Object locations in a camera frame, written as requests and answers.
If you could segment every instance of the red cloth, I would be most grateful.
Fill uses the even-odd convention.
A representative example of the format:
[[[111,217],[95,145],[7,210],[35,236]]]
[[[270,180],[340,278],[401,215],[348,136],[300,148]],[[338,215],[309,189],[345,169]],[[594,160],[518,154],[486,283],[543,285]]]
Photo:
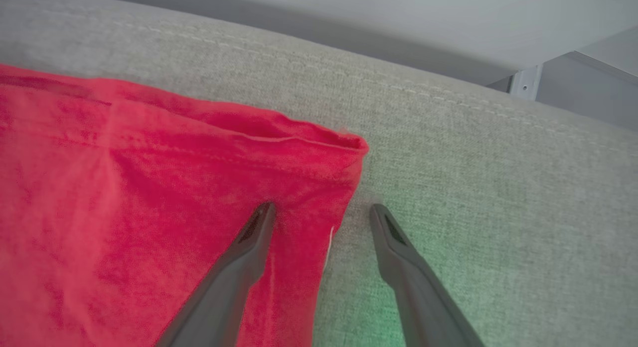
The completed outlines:
[[[0,345],[152,346],[269,200],[238,346],[310,346],[366,152],[274,111],[0,65]]]

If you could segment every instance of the metal bracket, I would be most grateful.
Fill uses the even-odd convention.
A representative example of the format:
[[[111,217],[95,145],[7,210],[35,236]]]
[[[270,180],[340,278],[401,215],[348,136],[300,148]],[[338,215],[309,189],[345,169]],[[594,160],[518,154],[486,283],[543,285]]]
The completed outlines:
[[[519,99],[536,100],[542,71],[543,65],[540,64],[517,72],[510,78],[507,92]]]

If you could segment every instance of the gray couch cushion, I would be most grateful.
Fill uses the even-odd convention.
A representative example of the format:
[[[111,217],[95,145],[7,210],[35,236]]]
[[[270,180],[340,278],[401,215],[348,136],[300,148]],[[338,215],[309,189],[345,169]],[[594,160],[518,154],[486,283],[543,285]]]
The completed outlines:
[[[112,0],[0,0],[0,62],[275,109],[371,146],[315,345],[403,345],[367,209],[393,211],[488,346],[635,344],[638,136],[267,31]]]

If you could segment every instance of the red towel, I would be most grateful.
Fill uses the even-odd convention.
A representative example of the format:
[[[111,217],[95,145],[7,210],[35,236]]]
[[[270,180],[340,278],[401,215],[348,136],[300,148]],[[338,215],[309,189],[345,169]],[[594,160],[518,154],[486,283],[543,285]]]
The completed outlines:
[[[274,111],[0,65],[0,345],[152,346],[273,201],[237,345],[309,347],[366,152]]]

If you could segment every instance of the stitching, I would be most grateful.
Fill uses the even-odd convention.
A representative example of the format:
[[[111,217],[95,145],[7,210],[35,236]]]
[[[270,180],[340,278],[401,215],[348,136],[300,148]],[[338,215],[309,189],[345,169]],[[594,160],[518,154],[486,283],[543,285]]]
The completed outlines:
[[[66,17],[91,18],[91,19],[95,19],[95,20],[101,21],[101,20],[99,20],[97,18],[86,17],[86,16],[81,16],[81,15],[75,15],[75,14],[66,13],[66,12],[63,12],[63,11],[52,11],[52,10],[45,10],[45,9],[42,9],[42,10],[39,10],[39,11],[40,12],[44,12],[44,13],[63,15],[63,16],[66,16]],[[436,100],[440,100],[442,102],[448,102],[450,104],[454,104],[455,106],[463,106],[465,108],[471,108],[471,109],[474,109],[474,110],[483,111],[485,113],[489,113],[489,114],[495,115],[497,117],[506,118],[506,119],[509,119],[509,120],[513,120],[515,122],[520,122],[520,123],[522,123],[524,125],[529,125],[531,127],[537,128],[537,129],[543,129],[545,131],[548,131],[549,133],[561,134],[561,135],[567,136],[569,138],[572,138],[574,140],[585,142],[585,143],[590,143],[592,145],[596,145],[596,146],[602,147],[604,149],[609,149],[609,150],[612,150],[612,151],[620,151],[618,149],[614,149],[614,148],[608,147],[606,145],[600,145],[599,143],[596,143],[595,141],[592,141],[592,140],[588,140],[587,138],[583,138],[583,137],[572,135],[572,134],[567,134],[565,132],[556,131],[554,129],[550,129],[550,128],[543,127],[543,126],[538,125],[538,124],[534,124],[534,123],[529,122],[527,120],[524,120],[522,118],[511,117],[509,115],[502,114],[502,113],[497,113],[495,111],[492,111],[492,110],[489,110],[489,109],[485,109],[485,108],[479,107],[479,106],[470,106],[469,104],[461,103],[461,102],[458,102],[458,101],[455,101],[455,100],[445,99],[444,97],[439,97],[439,96],[436,96],[436,95],[433,96],[433,95],[431,95],[429,93],[419,92],[419,91],[416,91],[416,90],[405,88],[403,86],[397,86],[397,85],[393,85],[393,84],[382,83],[380,81],[374,81],[372,79],[367,79],[367,78],[362,77],[362,76],[350,75],[350,74],[347,74],[347,73],[344,73],[344,72],[339,72],[337,70],[332,70],[332,69],[328,69],[328,68],[321,68],[319,66],[311,65],[311,64],[307,64],[307,63],[301,63],[300,61],[294,61],[294,60],[285,58],[284,56],[277,56],[277,55],[274,55],[274,54],[268,54],[266,52],[255,51],[255,50],[244,48],[244,47],[240,47],[240,46],[237,46],[237,45],[232,45],[232,44],[223,43],[223,42],[217,42],[216,40],[211,40],[211,39],[207,39],[207,38],[201,38],[199,36],[195,36],[195,35],[191,35],[191,34],[176,33],[176,32],[173,32],[173,31],[166,31],[164,29],[157,29],[157,28],[147,27],[147,26],[139,26],[139,25],[136,25],[136,24],[130,24],[130,23],[126,23],[126,22],[119,22],[119,21],[116,21],[116,20],[110,20],[109,23],[112,23],[112,24],[115,24],[115,25],[118,25],[118,26],[130,27],[130,28],[133,28],[133,29],[153,31],[155,33],[161,33],[161,34],[165,34],[165,35],[169,35],[169,36],[180,36],[182,38],[189,38],[189,39],[198,40],[198,41],[201,41],[201,42],[212,43],[212,44],[218,45],[220,47],[229,47],[229,48],[232,48],[232,49],[237,49],[239,51],[250,52],[250,53],[255,54],[257,56],[266,56],[266,57],[268,57],[270,59],[277,59],[277,60],[280,60],[280,61],[285,61],[286,63],[292,64],[292,65],[300,65],[302,67],[312,68],[312,69],[317,70],[317,71],[329,72],[329,73],[332,73],[332,74],[336,74],[336,75],[340,75],[340,76],[344,76],[344,77],[357,79],[357,80],[360,80],[360,81],[365,82],[365,83],[377,84],[377,85],[380,85],[380,86],[383,86],[385,88],[389,88],[389,89],[392,89],[392,90],[400,90],[401,92],[412,93],[412,94],[415,94],[415,95],[421,95],[423,97],[428,97],[430,99],[436,99]],[[442,90],[442,88],[438,88],[438,87],[435,87],[435,86],[429,86],[429,85],[426,85],[426,84],[419,84],[419,83],[414,83],[414,84],[421,85],[421,86],[426,86],[428,88],[434,88],[435,90],[439,90],[439,91],[446,92],[446,93],[449,92],[449,93],[451,93],[453,95],[458,95],[458,96],[461,96],[461,97],[467,97],[467,96],[465,96],[463,94],[454,93],[454,92],[451,92],[449,90]],[[481,104],[486,104],[486,105],[491,105],[491,106],[495,106],[495,107],[501,107],[501,108],[504,108],[504,109],[509,109],[509,110],[512,110],[512,111],[515,111],[515,112],[519,113],[519,111],[514,109],[514,108],[504,107],[501,104],[497,104],[497,103],[490,103],[487,100],[478,100],[478,102],[480,102]],[[533,119],[538,118],[538,117],[534,117],[534,116],[531,116],[531,115],[526,115],[526,116],[527,117],[531,117]],[[552,120],[547,120],[547,121],[551,122],[553,124],[559,125],[561,127],[565,127],[568,130],[578,130],[578,129],[575,129],[573,127],[568,127],[566,125],[560,124],[558,122],[554,122]]]
[[[73,6],[73,7],[63,6],[63,5],[60,5],[60,6],[63,9],[68,9],[68,10],[73,10],[73,9],[82,10],[82,11],[84,11],[84,13],[90,13],[92,11],[99,11],[99,10],[87,8],[87,7],[84,7],[84,6]],[[135,16],[134,15],[130,15],[129,13],[115,12],[115,11],[109,10],[107,8],[105,8],[103,10],[109,11],[111,13],[118,13],[118,14],[120,14],[122,16],[135,19]],[[81,17],[81,16],[78,16],[78,15],[73,15],[71,13],[65,13],[63,11],[51,11],[51,10],[41,10],[41,11],[47,12],[47,13],[53,13],[53,14],[66,15],[66,16],[69,16],[69,17]],[[90,16],[85,16],[85,17],[98,20],[97,18],[90,17]],[[166,20],[160,20],[160,22],[162,24],[167,24],[167,25],[174,26],[174,27],[193,29],[193,27],[191,27],[191,26],[185,26],[184,24],[177,24],[177,23],[173,23],[173,22],[168,22]],[[157,32],[160,32],[160,33],[166,33],[165,31],[162,31],[161,29],[150,28],[150,27],[147,27],[147,28],[151,29],[152,31],[157,31]],[[271,47],[271,46],[266,45],[264,43],[257,42],[256,40],[251,40],[251,39],[248,39],[248,38],[242,38],[240,36],[229,35],[229,34],[221,33],[219,31],[206,31],[205,33],[209,33],[211,35],[216,35],[216,36],[222,36],[222,37],[225,37],[225,38],[230,38],[230,39],[238,40],[238,41],[241,41],[241,42],[250,43],[250,44],[253,44],[253,45],[259,45],[261,47],[265,47],[267,49],[271,49],[271,50],[278,51],[278,52],[284,52],[286,54],[294,54],[295,56],[299,56],[299,57],[302,57],[302,58],[311,58],[311,59],[315,59],[315,60],[322,61],[322,62],[325,62],[325,63],[330,63],[330,64],[333,64],[333,65],[340,65],[342,67],[347,67],[347,68],[355,68],[356,70],[358,70],[360,72],[365,72],[365,73],[368,73],[368,74],[374,74],[374,75],[377,75],[377,76],[380,76],[380,77],[386,77],[386,78],[389,78],[389,79],[392,79],[392,80],[400,81],[402,83],[413,84],[415,86],[422,86],[424,88],[431,88],[433,90],[438,90],[439,92],[442,92],[442,93],[447,93],[447,94],[450,94],[450,95],[454,95],[456,97],[460,97],[463,100],[464,99],[470,99],[470,100],[474,100],[474,101],[478,102],[479,104],[484,104],[484,105],[488,105],[488,106],[493,106],[495,108],[501,108],[501,109],[504,109],[504,110],[509,110],[509,111],[514,112],[514,113],[521,114],[524,117],[529,117],[529,118],[533,118],[533,119],[539,119],[539,120],[542,120],[542,121],[545,121],[545,122],[549,122],[551,124],[558,125],[559,127],[562,127],[564,129],[581,131],[578,128],[570,127],[568,125],[561,124],[561,123],[557,122],[556,120],[545,119],[545,118],[540,118],[540,117],[536,117],[536,116],[533,116],[533,115],[529,115],[529,114],[526,114],[524,112],[521,112],[519,109],[511,108],[509,106],[504,106],[504,105],[502,105],[500,103],[491,102],[491,101],[488,101],[488,100],[485,100],[485,99],[478,99],[478,98],[476,98],[474,96],[471,96],[471,95],[466,95],[466,94],[459,93],[459,92],[453,92],[451,90],[447,90],[447,89],[441,88],[439,86],[429,85],[429,84],[424,84],[424,83],[417,83],[417,82],[412,81],[410,79],[404,79],[404,78],[401,78],[401,77],[392,76],[390,74],[385,74],[385,73],[382,73],[382,72],[378,72],[376,70],[370,70],[370,69],[359,68],[359,67],[351,67],[351,66],[348,66],[347,64],[341,63],[339,61],[333,61],[333,60],[330,60],[330,59],[325,59],[325,58],[322,58],[322,57],[319,57],[319,56],[315,56],[315,55],[312,55],[312,54],[301,54],[301,53],[296,53],[296,52],[293,52],[293,51],[283,51],[281,49],[277,49],[277,48]]]
[[[26,129],[16,129],[14,127],[9,127],[9,125],[5,122],[0,122],[0,129],[6,129],[8,131],[14,131],[17,133],[25,133],[25,134],[31,134],[31,135],[35,135],[35,136],[44,136],[46,138],[50,138],[50,139],[56,139],[56,140],[61,140],[61,141],[71,141],[73,143],[77,143],[80,145],[85,145],[85,146],[89,146],[89,147],[98,147],[98,148],[105,148],[105,149],[110,149],[110,147],[107,147],[105,145],[101,145],[98,144],[97,141],[97,133],[95,132],[91,132],[91,131],[86,131],[85,133],[90,133],[92,136],[88,139],[88,140],[78,140],[75,138],[72,138],[70,136],[68,136],[68,133],[74,133],[74,134],[78,134],[78,133],[82,133],[80,131],[66,131],[64,133],[62,133],[63,136],[56,136],[54,134],[51,133],[46,133],[44,131],[42,131],[41,129],[35,129],[35,128],[26,128]],[[247,168],[257,168],[257,169],[268,169],[268,170],[275,170],[281,173],[285,173],[285,174],[295,174],[297,176],[301,176],[304,178],[308,178],[308,179],[312,179],[315,180],[319,183],[323,183],[324,185],[330,185],[330,186],[347,186],[347,185],[351,185],[351,183],[347,182],[347,181],[338,181],[337,179],[326,179],[326,178],[321,178],[319,176],[317,176],[316,174],[312,174],[311,172],[305,171],[305,170],[297,170],[297,169],[292,169],[292,170],[286,170],[286,169],[282,169],[279,166],[275,166],[275,165],[263,165],[262,163],[256,163],[254,161],[249,161],[246,159],[242,159],[242,158],[236,158],[236,159],[232,159],[232,158],[226,158],[224,156],[219,156],[219,155],[214,155],[214,154],[206,154],[206,153],[201,153],[201,152],[196,152],[194,150],[189,150],[189,149],[181,149],[178,147],[171,147],[169,145],[162,145],[162,144],[157,144],[154,143],[152,141],[148,141],[148,140],[141,140],[139,138],[134,138],[132,136],[119,136],[119,135],[113,135],[112,138],[119,138],[121,140],[128,140],[128,141],[134,141],[135,143],[141,143],[141,146],[135,146],[135,145],[130,145],[130,147],[126,147],[123,149],[136,149],[136,148],[146,148],[146,149],[150,149],[150,150],[157,150],[157,151],[169,151],[169,152],[177,152],[177,153],[181,153],[181,154],[189,154],[192,156],[198,156],[201,158],[208,158],[211,160],[217,160],[217,161],[222,161],[224,163],[228,163],[228,164],[233,164],[233,165],[240,165],[240,166],[244,166]]]

